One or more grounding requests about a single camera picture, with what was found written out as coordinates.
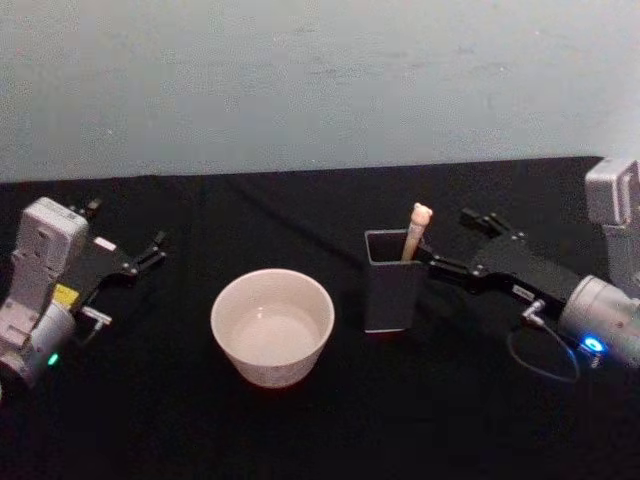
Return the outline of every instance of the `white bowl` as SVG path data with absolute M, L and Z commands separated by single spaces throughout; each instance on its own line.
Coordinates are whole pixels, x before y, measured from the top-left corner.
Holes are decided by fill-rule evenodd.
M 225 287 L 211 309 L 213 336 L 240 374 L 266 388 L 302 380 L 334 324 L 327 291 L 284 269 L 257 270 Z

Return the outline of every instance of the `green light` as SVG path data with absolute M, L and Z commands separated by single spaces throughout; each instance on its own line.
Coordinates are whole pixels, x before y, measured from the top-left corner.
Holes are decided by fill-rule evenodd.
M 47 365 L 49 365 L 50 367 L 55 365 L 59 358 L 60 356 L 57 353 L 54 353 L 49 357 L 49 361 L 47 362 Z

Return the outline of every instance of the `black table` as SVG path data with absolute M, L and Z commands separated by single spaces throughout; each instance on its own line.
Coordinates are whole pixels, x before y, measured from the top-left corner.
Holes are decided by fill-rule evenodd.
M 93 232 L 136 253 L 162 228 L 170 257 L 134 289 L 105 291 L 109 331 L 0 413 L 0 478 L 640 478 L 634 374 L 606 364 L 570 386 L 521 368 L 504 346 L 515 300 L 426 281 L 410 331 L 360 328 L 363 232 L 405 227 L 414 201 L 434 209 L 444 254 L 470 258 L 484 241 L 457 223 L 470 206 L 606 278 L 584 199 L 597 161 L 3 185 L 3 292 L 20 212 L 41 195 L 100 196 Z M 284 391 L 242 380 L 209 325 L 220 290 L 266 267 L 314 277 L 336 306 L 318 364 Z

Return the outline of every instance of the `black cable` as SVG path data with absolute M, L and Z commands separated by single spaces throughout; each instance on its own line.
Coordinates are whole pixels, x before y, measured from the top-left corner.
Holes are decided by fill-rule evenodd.
M 514 329 L 511 330 L 511 332 L 509 332 L 509 335 L 507 335 L 507 348 L 509 349 L 509 353 L 511 354 L 511 356 L 513 357 L 513 359 L 518 362 L 520 365 L 522 365 L 525 368 L 528 368 L 529 370 L 537 373 L 538 375 L 542 375 L 543 377 L 547 377 L 550 378 L 552 380 L 556 380 L 558 382 L 564 382 L 564 383 L 576 383 L 578 380 L 580 380 L 580 365 L 578 364 L 578 360 L 576 359 L 576 355 L 573 353 L 573 350 L 571 350 L 571 348 L 569 348 L 569 346 L 564 342 L 564 340 L 562 340 L 560 338 L 560 336 L 554 332 L 553 330 L 551 330 L 551 328 L 549 328 L 546 324 L 542 323 L 540 325 L 540 327 L 542 327 L 549 335 L 551 335 L 551 337 L 558 342 L 558 344 L 564 348 L 564 350 L 567 352 L 567 355 L 569 356 L 569 359 L 571 360 L 571 364 L 573 365 L 573 369 L 575 372 L 575 375 L 573 377 L 565 377 L 562 375 L 556 375 L 555 373 L 549 372 L 548 370 L 544 370 L 542 368 L 536 367 L 534 365 L 531 365 L 528 362 L 525 362 L 515 351 L 515 348 L 513 346 L 513 339 L 516 336 L 516 334 L 520 331 L 522 331 L 524 329 L 524 327 L 516 327 Z

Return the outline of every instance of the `pen holder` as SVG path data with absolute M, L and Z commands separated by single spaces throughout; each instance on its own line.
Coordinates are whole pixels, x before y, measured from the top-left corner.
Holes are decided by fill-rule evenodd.
M 400 260 L 407 230 L 368 230 L 364 238 L 369 260 L 365 278 L 365 332 L 410 328 L 422 264 Z

